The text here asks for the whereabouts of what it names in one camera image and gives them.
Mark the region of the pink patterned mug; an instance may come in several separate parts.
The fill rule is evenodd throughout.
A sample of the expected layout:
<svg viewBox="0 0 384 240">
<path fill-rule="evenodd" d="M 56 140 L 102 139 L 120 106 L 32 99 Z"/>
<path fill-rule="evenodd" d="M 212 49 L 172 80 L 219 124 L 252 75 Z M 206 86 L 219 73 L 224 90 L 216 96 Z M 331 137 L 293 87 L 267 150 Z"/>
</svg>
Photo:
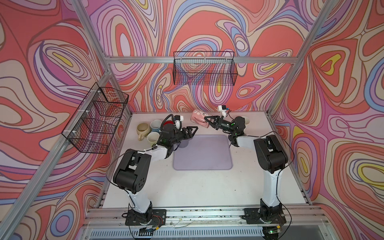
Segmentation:
<svg viewBox="0 0 384 240">
<path fill-rule="evenodd" d="M 200 110 L 194 110 L 191 116 L 191 122 L 198 124 L 202 127 L 208 128 L 209 123 L 205 120 L 205 117 L 210 117 L 211 114 Z"/>
</svg>

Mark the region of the white mug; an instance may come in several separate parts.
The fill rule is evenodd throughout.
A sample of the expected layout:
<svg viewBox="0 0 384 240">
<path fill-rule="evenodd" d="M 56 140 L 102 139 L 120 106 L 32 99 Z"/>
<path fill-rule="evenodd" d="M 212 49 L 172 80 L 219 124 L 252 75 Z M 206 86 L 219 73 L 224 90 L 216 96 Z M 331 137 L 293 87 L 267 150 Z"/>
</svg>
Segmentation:
<svg viewBox="0 0 384 240">
<path fill-rule="evenodd" d="M 250 119 L 246 116 L 243 116 L 244 120 L 245 120 L 245 125 L 248 125 L 250 123 Z"/>
</svg>

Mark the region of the blue flowered mug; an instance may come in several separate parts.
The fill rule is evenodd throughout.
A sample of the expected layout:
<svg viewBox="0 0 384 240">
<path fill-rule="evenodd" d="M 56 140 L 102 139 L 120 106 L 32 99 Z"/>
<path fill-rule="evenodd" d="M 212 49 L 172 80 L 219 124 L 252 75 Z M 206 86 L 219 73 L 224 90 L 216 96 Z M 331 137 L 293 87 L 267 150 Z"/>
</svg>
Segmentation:
<svg viewBox="0 0 384 240">
<path fill-rule="evenodd" d="M 162 121 L 161 120 L 153 120 L 151 123 L 150 123 L 150 127 L 152 129 L 152 132 L 157 132 L 159 133 L 160 130 L 161 130 L 161 126 L 162 126 Z"/>
</svg>

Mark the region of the light green mug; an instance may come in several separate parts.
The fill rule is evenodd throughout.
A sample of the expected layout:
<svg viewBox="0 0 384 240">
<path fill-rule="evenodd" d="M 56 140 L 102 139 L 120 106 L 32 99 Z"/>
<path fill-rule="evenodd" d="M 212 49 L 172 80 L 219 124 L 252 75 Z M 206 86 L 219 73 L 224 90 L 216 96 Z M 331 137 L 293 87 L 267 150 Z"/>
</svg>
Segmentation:
<svg viewBox="0 0 384 240">
<path fill-rule="evenodd" d="M 151 132 L 147 135 L 147 141 L 149 143 L 150 148 L 157 144 L 160 138 L 160 134 L 158 132 Z"/>
</svg>

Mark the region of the beige speckled mug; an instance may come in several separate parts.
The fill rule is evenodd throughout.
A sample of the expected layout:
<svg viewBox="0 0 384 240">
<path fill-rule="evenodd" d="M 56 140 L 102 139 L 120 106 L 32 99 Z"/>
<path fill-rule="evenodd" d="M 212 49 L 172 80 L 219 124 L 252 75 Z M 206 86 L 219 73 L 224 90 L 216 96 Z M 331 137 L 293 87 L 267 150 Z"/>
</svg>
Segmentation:
<svg viewBox="0 0 384 240">
<path fill-rule="evenodd" d="M 136 131 L 138 134 L 138 140 L 142 141 L 147 137 L 152 129 L 148 123 L 140 123 L 137 125 Z"/>
</svg>

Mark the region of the purple mug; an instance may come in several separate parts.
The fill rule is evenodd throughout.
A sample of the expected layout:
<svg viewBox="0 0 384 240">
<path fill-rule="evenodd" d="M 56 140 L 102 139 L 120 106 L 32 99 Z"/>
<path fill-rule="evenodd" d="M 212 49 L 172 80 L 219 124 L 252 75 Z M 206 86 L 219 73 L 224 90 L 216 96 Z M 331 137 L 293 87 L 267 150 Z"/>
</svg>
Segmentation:
<svg viewBox="0 0 384 240">
<path fill-rule="evenodd" d="M 186 148 L 189 144 L 189 141 L 190 140 L 183 140 L 181 141 L 181 143 L 179 144 L 179 148 Z"/>
</svg>

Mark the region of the red mug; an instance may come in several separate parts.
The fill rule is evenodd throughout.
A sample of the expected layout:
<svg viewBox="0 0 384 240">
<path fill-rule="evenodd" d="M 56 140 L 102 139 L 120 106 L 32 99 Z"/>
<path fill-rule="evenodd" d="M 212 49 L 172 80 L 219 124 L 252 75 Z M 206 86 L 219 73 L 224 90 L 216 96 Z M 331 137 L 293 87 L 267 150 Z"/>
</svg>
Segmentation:
<svg viewBox="0 0 384 240">
<path fill-rule="evenodd" d="M 174 124 L 174 121 L 172 120 L 167 120 L 165 121 L 165 123 L 163 124 L 163 126 L 165 127 L 166 125 L 173 125 Z"/>
</svg>

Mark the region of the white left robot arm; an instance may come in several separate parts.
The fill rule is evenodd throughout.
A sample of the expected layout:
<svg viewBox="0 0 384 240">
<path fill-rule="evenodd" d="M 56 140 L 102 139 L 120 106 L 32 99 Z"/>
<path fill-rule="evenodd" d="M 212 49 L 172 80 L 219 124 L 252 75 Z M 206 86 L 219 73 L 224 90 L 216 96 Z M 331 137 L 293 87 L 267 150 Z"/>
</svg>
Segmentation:
<svg viewBox="0 0 384 240">
<path fill-rule="evenodd" d="M 128 149 L 114 171 L 112 182 L 125 191 L 130 198 L 125 214 L 127 226 L 150 226 L 154 229 L 164 225 L 166 210 L 154 212 L 152 202 L 140 191 L 147 181 L 151 162 L 167 159 L 176 149 L 176 145 L 192 139 L 197 126 L 183 126 L 184 118 L 180 115 L 168 115 L 161 123 L 159 137 L 148 150 Z"/>
</svg>

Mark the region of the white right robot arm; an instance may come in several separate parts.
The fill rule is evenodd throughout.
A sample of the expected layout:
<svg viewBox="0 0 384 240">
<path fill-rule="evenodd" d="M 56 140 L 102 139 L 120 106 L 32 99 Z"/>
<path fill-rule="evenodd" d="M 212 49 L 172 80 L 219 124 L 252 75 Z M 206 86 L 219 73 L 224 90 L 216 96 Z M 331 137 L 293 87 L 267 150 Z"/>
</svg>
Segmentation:
<svg viewBox="0 0 384 240">
<path fill-rule="evenodd" d="M 279 199 L 279 174 L 288 163 L 288 155 L 276 135 L 262 137 L 245 134 L 246 120 L 235 117 L 226 121 L 223 116 L 207 116 L 205 121 L 215 130 L 221 129 L 229 135 L 230 143 L 234 147 L 254 150 L 260 167 L 264 170 L 263 196 L 260 207 L 244 209 L 242 218 L 248 224 L 279 224 L 284 225 L 287 220 L 283 212 L 283 204 Z"/>
</svg>

